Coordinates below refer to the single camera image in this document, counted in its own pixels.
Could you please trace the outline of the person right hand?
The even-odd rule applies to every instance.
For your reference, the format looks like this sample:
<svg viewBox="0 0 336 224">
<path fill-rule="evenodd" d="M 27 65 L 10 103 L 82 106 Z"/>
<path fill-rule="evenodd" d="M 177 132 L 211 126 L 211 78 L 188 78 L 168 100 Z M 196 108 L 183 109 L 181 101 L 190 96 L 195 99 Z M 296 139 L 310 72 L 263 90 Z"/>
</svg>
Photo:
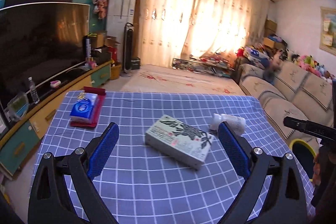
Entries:
<svg viewBox="0 0 336 224">
<path fill-rule="evenodd" d="M 313 167 L 313 178 L 312 183 L 314 186 L 319 186 L 321 184 L 321 165 L 319 163 L 319 153 L 314 158 L 314 167 Z"/>
</svg>

